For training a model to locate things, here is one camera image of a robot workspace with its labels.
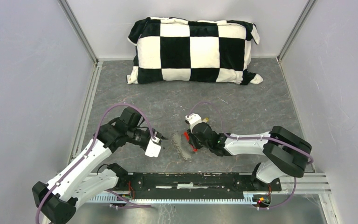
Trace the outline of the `red key tag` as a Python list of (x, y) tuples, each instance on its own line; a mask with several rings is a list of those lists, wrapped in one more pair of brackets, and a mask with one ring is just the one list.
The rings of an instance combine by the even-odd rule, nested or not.
[(191, 136), (189, 135), (189, 133), (186, 131), (186, 132), (183, 132), (183, 135), (184, 135), (184, 137), (186, 138), (188, 144), (191, 146), (192, 151), (193, 151), (193, 152), (197, 152), (198, 150), (197, 150), (197, 148), (195, 147), (194, 141), (193, 141), (193, 139), (191, 138)]

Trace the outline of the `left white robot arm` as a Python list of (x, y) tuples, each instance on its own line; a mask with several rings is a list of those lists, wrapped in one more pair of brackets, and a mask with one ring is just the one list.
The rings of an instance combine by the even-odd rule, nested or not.
[(158, 157), (161, 142), (166, 138), (152, 128), (146, 115), (137, 107), (123, 106), (121, 115), (104, 124), (101, 120), (86, 148), (60, 173), (47, 183), (37, 182), (32, 193), (37, 207), (35, 223), (40, 215), (52, 224), (66, 224), (85, 202), (97, 194), (115, 188), (123, 190), (128, 184), (126, 175), (107, 168), (86, 180), (91, 171), (117, 149), (130, 143), (140, 146), (148, 157)]

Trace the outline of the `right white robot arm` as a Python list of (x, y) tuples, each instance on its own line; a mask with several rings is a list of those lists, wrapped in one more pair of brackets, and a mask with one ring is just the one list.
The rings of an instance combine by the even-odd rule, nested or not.
[(274, 179), (284, 175), (301, 178), (313, 162), (312, 146), (281, 126), (255, 135), (217, 133), (206, 122), (191, 125), (185, 137), (194, 151), (207, 148), (217, 156), (255, 154), (267, 157), (253, 170), (250, 178), (255, 190), (265, 189)]

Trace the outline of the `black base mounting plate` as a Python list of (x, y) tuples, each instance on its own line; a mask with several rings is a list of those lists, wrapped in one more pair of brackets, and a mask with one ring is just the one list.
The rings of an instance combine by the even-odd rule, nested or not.
[(134, 193), (135, 199), (242, 199), (244, 192), (278, 192), (280, 180), (261, 183), (246, 173), (129, 173), (119, 177), (116, 193)]

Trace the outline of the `black and white checkered pillow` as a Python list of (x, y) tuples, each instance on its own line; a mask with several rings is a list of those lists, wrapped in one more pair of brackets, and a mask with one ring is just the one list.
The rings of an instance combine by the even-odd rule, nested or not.
[(147, 17), (135, 22), (128, 40), (136, 48), (128, 84), (195, 81), (247, 85), (263, 81), (259, 74), (248, 71), (252, 44), (260, 42), (251, 22)]

